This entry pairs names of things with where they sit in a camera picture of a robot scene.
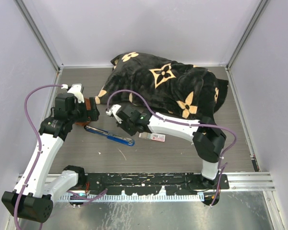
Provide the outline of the blue stapler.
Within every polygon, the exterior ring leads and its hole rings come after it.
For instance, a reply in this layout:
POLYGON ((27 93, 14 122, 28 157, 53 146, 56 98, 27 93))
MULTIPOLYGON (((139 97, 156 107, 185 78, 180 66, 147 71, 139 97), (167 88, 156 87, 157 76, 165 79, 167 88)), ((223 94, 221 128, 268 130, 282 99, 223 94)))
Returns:
POLYGON ((108 131, 105 131, 105 130, 102 130, 102 129, 98 129, 98 128, 94 128, 94 127, 91 127, 91 126, 88 126, 88 125, 84 126, 84 129, 87 132, 105 136, 107 139, 110 139, 112 141, 115 141, 115 142, 118 142, 118 143, 121 143, 121 144, 124 144, 124 145, 127 145, 127 146, 134 146, 135 145, 135 141, 132 138, 122 137, 120 135, 116 135, 116 134, 110 133, 108 131))

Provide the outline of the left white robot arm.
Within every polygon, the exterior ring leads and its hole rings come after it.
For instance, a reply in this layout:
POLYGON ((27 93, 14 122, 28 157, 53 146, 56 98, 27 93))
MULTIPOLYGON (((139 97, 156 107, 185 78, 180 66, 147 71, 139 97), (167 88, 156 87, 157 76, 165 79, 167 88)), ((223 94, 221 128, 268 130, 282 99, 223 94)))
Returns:
POLYGON ((69 189, 83 189, 84 168, 68 165, 50 184, 45 184, 51 165, 75 123, 97 121, 99 111, 93 97, 79 102, 75 94, 60 93, 50 116, 40 125, 31 160, 13 191, 5 191, 1 201, 14 218, 44 223, 56 201, 69 189))

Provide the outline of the red white staples box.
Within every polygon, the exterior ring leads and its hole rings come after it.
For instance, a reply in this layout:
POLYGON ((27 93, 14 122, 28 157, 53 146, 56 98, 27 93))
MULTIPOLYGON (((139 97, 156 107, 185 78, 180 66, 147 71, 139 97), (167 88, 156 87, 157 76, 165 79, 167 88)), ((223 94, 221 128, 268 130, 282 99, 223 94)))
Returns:
POLYGON ((165 142, 165 135, 163 134, 157 134, 157 133, 140 133, 139 138, 142 139, 148 139, 148 140, 154 140, 154 141, 159 141, 159 142, 165 142))

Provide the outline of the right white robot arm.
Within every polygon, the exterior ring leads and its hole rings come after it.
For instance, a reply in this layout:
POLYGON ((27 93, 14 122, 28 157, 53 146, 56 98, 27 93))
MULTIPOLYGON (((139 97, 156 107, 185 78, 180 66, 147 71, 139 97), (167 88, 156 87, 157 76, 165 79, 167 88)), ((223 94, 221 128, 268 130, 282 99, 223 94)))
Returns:
POLYGON ((218 183, 218 165, 226 135, 209 117, 201 120, 184 120, 149 110, 139 112, 130 106, 115 104, 109 115, 117 121, 118 127, 129 135, 137 133, 156 133, 170 135, 194 144, 198 156, 203 161, 201 183, 207 189, 218 183))

